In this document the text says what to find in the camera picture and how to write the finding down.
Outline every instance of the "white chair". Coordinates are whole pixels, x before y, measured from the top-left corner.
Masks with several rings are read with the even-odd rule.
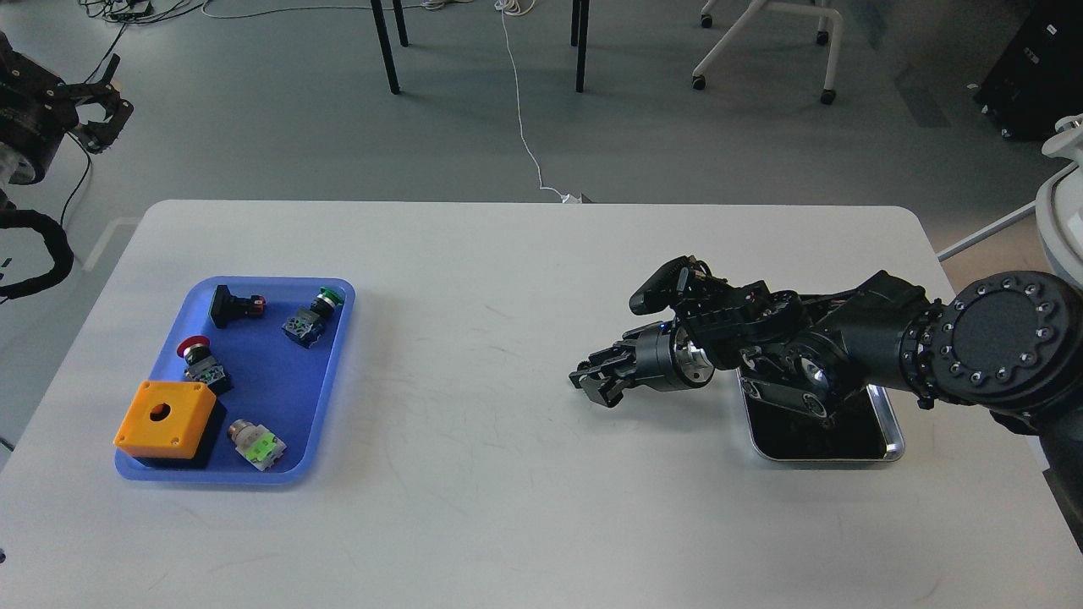
[[[700,11],[700,25],[703,27],[710,27],[713,22],[710,9],[717,1],[707,0],[707,3]],[[835,9],[830,8],[827,5],[828,1],[811,0],[811,5],[805,5],[774,0],[752,0],[741,17],[730,26],[730,29],[726,31],[722,39],[715,44],[710,52],[707,53],[707,56],[703,57],[700,65],[695,66],[695,69],[692,70],[692,88],[702,91],[707,86],[707,79],[703,76],[703,73],[715,61],[718,54],[722,52],[722,49],[732,42],[736,35],[760,12],[774,11],[778,13],[810,15],[820,17],[815,39],[817,44],[827,44],[828,41],[831,43],[827,51],[827,75],[823,79],[823,92],[820,94],[820,103],[830,105],[835,101],[835,72],[838,68],[838,51],[843,42],[843,15]],[[828,23],[831,25],[830,30],[826,29]]]

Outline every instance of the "black table leg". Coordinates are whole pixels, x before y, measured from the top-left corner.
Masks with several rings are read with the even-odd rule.
[[[373,18],[376,21],[376,35],[380,38],[380,52],[383,53],[383,67],[388,70],[388,85],[391,92],[399,94],[399,77],[395,75],[395,60],[391,56],[391,41],[388,40],[388,23],[383,21],[383,4],[380,0],[371,0]]]
[[[572,0],[572,47],[579,43],[579,0]]]
[[[403,0],[391,0],[391,7],[395,10],[395,26],[399,28],[399,43],[409,47],[406,39],[406,21],[403,18]]]
[[[590,0],[579,2],[579,57],[575,64],[575,92],[583,92],[583,76],[587,68],[587,15],[590,14]]]

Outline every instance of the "yellow button box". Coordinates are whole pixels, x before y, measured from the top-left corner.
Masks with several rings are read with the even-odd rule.
[[[140,385],[113,444],[135,458],[195,456],[217,398],[203,383]]]

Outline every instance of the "black cabinet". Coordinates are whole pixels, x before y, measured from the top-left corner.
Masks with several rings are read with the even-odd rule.
[[[1045,138],[1083,113],[1083,0],[1038,2],[975,101],[1005,138]]]

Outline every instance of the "blue tray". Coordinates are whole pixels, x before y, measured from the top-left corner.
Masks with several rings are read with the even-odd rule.
[[[208,312],[219,284],[230,286],[234,296],[262,295],[266,299],[263,316],[235,320],[224,329],[214,327]],[[319,340],[304,349],[283,334],[282,324],[298,307],[308,308],[324,286],[344,296],[345,303],[335,312]],[[353,286],[337,278],[210,277],[196,284],[184,298],[147,378],[186,380],[177,346],[193,335],[210,338],[211,352],[233,378],[233,389],[219,399],[225,409],[225,423],[205,468],[149,467],[118,450],[114,456],[117,471],[129,480],[207,484],[285,484],[299,478],[316,456],[355,300]],[[121,417],[118,413],[118,424]],[[225,436],[225,426],[238,418],[263,425],[282,438],[286,453],[278,463],[260,471],[237,454]]]

